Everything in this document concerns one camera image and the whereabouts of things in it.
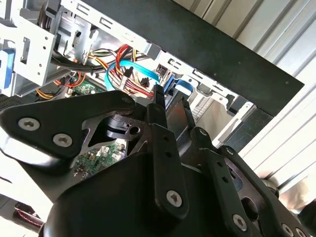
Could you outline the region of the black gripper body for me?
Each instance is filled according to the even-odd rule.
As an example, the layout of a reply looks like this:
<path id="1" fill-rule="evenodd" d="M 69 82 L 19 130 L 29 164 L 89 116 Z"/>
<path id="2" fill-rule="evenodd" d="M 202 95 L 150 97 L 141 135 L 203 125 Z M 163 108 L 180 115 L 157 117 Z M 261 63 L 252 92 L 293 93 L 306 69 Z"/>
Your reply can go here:
<path id="1" fill-rule="evenodd" d="M 173 132 L 152 123 L 141 150 L 71 187 L 54 203 L 45 237 L 232 237 L 228 174 L 180 162 Z"/>

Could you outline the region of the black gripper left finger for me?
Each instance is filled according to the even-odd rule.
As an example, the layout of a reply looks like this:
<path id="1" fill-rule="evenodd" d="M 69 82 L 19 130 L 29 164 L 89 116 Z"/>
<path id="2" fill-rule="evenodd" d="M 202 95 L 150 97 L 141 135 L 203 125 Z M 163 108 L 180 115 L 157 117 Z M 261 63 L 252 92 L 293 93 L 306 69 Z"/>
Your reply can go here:
<path id="1" fill-rule="evenodd" d="M 0 114 L 1 150 L 43 175 L 65 174 L 79 155 L 117 138 L 141 150 L 149 125 L 167 128 L 163 88 L 154 86 L 148 105 L 121 91 L 77 96 L 8 108 Z"/>

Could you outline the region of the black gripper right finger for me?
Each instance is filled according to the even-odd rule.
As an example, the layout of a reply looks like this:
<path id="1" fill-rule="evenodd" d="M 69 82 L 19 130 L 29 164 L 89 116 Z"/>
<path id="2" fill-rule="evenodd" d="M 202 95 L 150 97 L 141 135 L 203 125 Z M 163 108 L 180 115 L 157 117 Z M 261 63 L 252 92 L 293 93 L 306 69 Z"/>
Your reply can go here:
<path id="1" fill-rule="evenodd" d="M 224 180 L 233 184 L 220 198 L 224 204 L 241 204 L 250 221 L 247 229 L 259 231 L 263 237 L 311 237 L 313 235 L 313 204 L 294 216 L 229 146 L 214 147 L 208 133 L 197 127 L 188 101 L 173 99 L 167 107 L 167 124 L 175 132 L 182 163 L 207 172 L 210 162 L 215 171 L 228 174 Z"/>

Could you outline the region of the person's hand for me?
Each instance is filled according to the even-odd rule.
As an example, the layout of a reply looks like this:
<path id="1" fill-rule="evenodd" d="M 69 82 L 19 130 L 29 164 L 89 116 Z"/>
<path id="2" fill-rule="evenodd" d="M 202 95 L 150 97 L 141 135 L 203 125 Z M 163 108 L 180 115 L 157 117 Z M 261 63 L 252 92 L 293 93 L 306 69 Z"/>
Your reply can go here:
<path id="1" fill-rule="evenodd" d="M 276 184 L 268 179 L 262 182 L 279 199 L 279 201 L 294 214 L 299 214 L 304 207 L 316 199 L 316 175 L 309 174 L 284 193 L 280 194 L 280 189 Z"/>

